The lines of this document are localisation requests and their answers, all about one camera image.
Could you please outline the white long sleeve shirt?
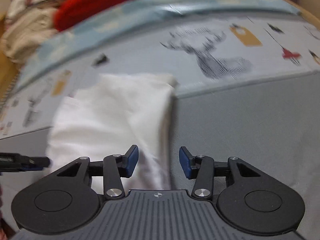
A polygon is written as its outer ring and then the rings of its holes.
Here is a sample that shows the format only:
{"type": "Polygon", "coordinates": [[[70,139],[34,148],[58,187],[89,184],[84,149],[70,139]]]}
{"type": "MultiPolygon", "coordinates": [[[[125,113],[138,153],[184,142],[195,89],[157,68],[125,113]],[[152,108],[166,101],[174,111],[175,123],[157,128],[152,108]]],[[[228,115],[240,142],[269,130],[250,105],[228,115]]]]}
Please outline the white long sleeve shirt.
{"type": "Polygon", "coordinates": [[[61,101],[46,155],[56,171],[79,157],[101,161],[139,148],[130,189],[168,190],[169,126],[176,79],[170,74],[103,74],[92,87],[61,101]]]}

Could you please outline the grey deer print bed sheet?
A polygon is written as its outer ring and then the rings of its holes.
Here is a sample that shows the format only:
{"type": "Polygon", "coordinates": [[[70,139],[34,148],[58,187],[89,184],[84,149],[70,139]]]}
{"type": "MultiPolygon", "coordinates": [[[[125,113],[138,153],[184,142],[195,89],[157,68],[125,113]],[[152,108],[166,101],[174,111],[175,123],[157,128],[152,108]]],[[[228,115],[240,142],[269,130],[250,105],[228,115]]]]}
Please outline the grey deer print bed sheet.
{"type": "MultiPolygon", "coordinates": [[[[185,146],[216,161],[236,156],[296,190],[305,214],[298,232],[319,239],[319,28],[297,15],[194,15],[115,38],[63,63],[20,91],[1,113],[1,151],[47,156],[63,100],[103,74],[170,74],[170,189],[191,190],[178,161],[185,146]]],[[[52,172],[1,176],[2,215],[52,172]]]]}

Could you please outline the cream folded blanket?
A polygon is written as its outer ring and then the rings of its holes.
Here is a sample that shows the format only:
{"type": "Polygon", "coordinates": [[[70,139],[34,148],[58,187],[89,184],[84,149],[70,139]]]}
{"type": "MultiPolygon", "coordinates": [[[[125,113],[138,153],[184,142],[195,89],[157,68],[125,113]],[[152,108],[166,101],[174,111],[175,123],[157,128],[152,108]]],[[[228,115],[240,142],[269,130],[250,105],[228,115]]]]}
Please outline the cream folded blanket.
{"type": "Polygon", "coordinates": [[[25,64],[36,49],[57,34],[53,18],[56,8],[32,9],[12,26],[1,38],[1,50],[10,61],[25,64]]]}

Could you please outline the light blue folded sheet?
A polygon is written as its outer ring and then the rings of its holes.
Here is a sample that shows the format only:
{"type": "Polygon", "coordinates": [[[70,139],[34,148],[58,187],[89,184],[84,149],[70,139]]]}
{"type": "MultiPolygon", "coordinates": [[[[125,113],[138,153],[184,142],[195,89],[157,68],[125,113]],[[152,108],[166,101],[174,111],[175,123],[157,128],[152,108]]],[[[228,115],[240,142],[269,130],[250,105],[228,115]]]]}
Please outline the light blue folded sheet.
{"type": "Polygon", "coordinates": [[[284,0],[130,0],[100,12],[43,42],[16,83],[18,92],[63,63],[132,31],[190,15],[270,11],[299,15],[284,0]]]}

